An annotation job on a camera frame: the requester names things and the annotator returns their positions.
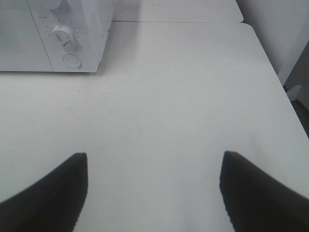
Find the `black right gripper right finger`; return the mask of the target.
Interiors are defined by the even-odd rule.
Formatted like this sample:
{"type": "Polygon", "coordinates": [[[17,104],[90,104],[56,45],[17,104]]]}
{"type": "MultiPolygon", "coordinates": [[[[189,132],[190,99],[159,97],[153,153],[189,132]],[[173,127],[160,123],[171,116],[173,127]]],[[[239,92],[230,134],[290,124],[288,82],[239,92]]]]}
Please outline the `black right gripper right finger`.
{"type": "Polygon", "coordinates": [[[251,163],[226,151],[219,188],[237,232],[307,232],[309,200],[251,163]]]}

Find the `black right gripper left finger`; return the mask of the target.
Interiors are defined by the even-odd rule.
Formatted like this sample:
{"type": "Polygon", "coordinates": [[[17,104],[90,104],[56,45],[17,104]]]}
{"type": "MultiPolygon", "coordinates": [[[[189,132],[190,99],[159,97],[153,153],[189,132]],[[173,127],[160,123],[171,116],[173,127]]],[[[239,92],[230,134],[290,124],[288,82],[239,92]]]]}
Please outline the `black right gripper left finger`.
{"type": "Polygon", "coordinates": [[[71,232],[87,192],[87,155],[75,153],[42,179],[0,203],[0,230],[71,232]]]}

